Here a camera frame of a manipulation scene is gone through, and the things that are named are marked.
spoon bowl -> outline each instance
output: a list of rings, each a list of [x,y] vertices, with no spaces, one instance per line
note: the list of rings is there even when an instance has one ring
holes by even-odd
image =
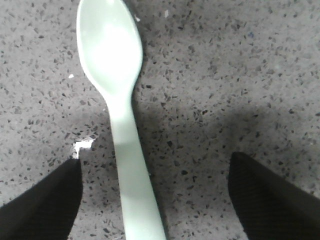
[[[120,0],[82,0],[77,18],[82,68],[104,98],[132,92],[139,75],[142,43]]]
[[[143,59],[141,39],[122,0],[81,0],[76,37],[82,68],[106,101],[126,240],[165,240],[132,111]]]

speckled floor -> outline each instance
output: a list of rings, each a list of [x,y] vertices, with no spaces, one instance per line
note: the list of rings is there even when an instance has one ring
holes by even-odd
[[[78,0],[0,1],[0,205],[80,152],[69,239],[124,239],[107,107],[76,43]],[[135,0],[133,96],[171,240],[246,240],[227,192],[233,151],[320,198],[320,2]]]

